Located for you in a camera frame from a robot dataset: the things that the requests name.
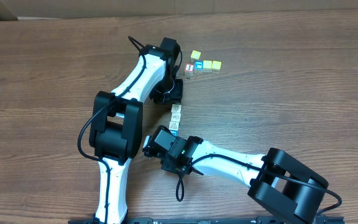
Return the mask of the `white block green pattern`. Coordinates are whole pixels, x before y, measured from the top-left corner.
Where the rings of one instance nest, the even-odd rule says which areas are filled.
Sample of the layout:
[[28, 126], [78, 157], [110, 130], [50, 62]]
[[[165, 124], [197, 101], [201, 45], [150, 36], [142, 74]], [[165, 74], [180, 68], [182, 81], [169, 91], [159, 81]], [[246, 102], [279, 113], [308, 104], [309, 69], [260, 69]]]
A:
[[181, 104], [172, 104], [172, 113], [181, 113]]

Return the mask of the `white block red base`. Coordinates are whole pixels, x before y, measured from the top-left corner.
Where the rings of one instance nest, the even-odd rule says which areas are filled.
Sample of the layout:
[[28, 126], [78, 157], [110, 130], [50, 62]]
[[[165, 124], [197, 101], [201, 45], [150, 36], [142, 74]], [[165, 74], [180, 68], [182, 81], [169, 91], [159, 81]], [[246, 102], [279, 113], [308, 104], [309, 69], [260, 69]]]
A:
[[172, 113], [171, 121], [179, 123], [180, 119], [181, 119], [181, 114], [180, 113]]

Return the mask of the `white block wavy pattern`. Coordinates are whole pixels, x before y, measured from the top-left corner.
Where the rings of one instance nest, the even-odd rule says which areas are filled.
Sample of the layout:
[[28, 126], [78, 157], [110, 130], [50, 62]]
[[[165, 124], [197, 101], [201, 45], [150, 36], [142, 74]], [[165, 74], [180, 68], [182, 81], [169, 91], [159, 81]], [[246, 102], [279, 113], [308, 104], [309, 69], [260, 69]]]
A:
[[170, 121], [169, 122], [169, 130], [174, 130], [174, 131], [178, 131], [180, 123], [176, 122], [176, 121]]

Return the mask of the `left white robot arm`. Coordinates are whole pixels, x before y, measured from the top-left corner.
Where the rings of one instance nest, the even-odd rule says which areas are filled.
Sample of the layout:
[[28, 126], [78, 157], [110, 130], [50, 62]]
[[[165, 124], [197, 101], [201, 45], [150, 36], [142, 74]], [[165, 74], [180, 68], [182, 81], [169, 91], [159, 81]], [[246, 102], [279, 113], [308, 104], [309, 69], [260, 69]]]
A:
[[183, 96], [177, 41], [166, 37], [154, 46], [129, 40], [139, 51], [137, 65], [117, 88], [95, 96], [93, 115], [84, 125], [90, 129], [91, 159], [98, 162], [101, 178], [98, 208], [88, 223], [124, 222], [129, 166], [142, 142], [144, 102], [150, 98], [158, 105], [179, 104]]

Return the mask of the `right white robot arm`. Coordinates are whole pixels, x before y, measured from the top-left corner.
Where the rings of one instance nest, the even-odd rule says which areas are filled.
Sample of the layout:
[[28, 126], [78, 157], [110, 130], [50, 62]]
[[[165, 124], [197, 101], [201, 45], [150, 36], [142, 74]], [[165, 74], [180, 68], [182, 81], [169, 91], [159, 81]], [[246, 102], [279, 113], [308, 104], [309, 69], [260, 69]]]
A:
[[184, 176], [219, 176], [245, 185], [250, 198], [285, 223], [313, 223], [328, 187], [326, 179], [283, 150], [272, 147], [267, 154], [243, 154], [196, 136], [180, 138], [165, 126], [146, 137], [142, 151], [179, 176], [178, 201], [184, 198]]

